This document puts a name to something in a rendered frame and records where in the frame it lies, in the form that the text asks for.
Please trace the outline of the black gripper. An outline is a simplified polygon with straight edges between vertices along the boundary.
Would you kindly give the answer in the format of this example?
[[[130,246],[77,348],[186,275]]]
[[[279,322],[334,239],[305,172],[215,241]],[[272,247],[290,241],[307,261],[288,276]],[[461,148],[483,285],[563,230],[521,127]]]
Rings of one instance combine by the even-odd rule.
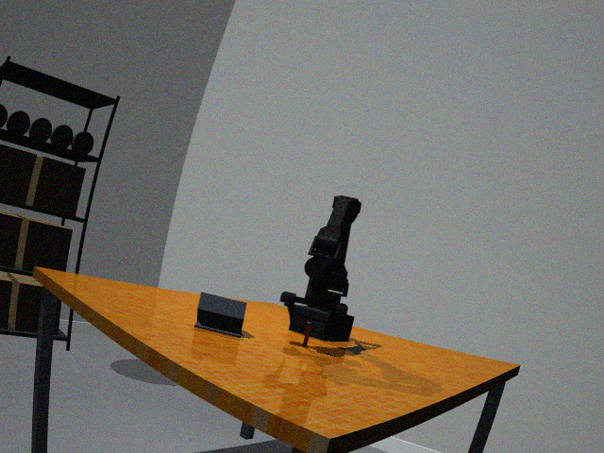
[[[313,284],[313,285],[315,285],[314,289],[322,290],[323,287],[327,287],[327,291],[328,291],[329,283],[330,283],[329,280],[324,280],[324,279],[320,279],[320,278],[310,278],[309,283],[308,283],[308,288],[311,284]],[[308,288],[307,288],[307,290],[308,290]],[[293,323],[294,323],[294,305],[295,305],[294,302],[307,305],[308,302],[305,302],[304,300],[305,300],[305,298],[298,297],[298,296],[296,296],[296,294],[289,293],[289,292],[283,292],[280,296],[279,301],[284,302],[283,305],[287,306],[287,309],[288,309],[288,313],[289,313],[289,317],[290,317],[290,329],[292,329]],[[335,321],[335,319],[337,317],[342,317],[342,314],[347,315],[347,312],[348,312],[347,305],[343,304],[343,303],[338,303],[338,302],[334,302],[332,307],[325,306],[325,309],[331,310],[332,312],[329,314],[329,317],[327,319],[327,324],[325,326],[323,336],[325,336],[330,325]]]

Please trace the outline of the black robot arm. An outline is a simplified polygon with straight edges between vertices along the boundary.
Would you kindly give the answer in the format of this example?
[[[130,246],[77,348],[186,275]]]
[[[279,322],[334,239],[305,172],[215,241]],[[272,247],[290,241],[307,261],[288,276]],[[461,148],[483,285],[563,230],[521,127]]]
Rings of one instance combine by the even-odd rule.
[[[304,300],[308,302],[307,306],[326,312],[332,311],[326,310],[325,306],[332,307],[334,302],[340,303],[341,296],[347,297],[349,284],[345,259],[351,226],[360,213],[361,202],[358,198],[337,195],[334,196],[332,208],[327,226],[319,230],[311,244],[309,255],[313,258],[305,263],[308,277],[329,280],[329,290],[343,293],[327,291],[327,287],[314,289],[313,284],[309,286]]]

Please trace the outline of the dark red square peg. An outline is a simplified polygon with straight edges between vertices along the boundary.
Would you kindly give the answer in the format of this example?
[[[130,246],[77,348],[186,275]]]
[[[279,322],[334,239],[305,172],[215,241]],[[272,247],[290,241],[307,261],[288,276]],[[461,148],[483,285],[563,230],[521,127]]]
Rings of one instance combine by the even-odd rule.
[[[302,347],[306,347],[307,348],[309,337],[310,337],[310,330],[311,330],[312,325],[313,325],[313,321],[309,320],[308,321],[307,330],[306,330],[306,334],[305,334],[305,338],[304,338],[304,343],[303,343]]]

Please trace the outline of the grey flat panel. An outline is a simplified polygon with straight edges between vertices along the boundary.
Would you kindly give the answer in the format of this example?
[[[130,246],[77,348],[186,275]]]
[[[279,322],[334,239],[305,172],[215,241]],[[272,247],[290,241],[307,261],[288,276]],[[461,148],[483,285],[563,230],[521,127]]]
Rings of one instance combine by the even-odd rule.
[[[240,338],[246,305],[235,299],[201,293],[194,326]]]

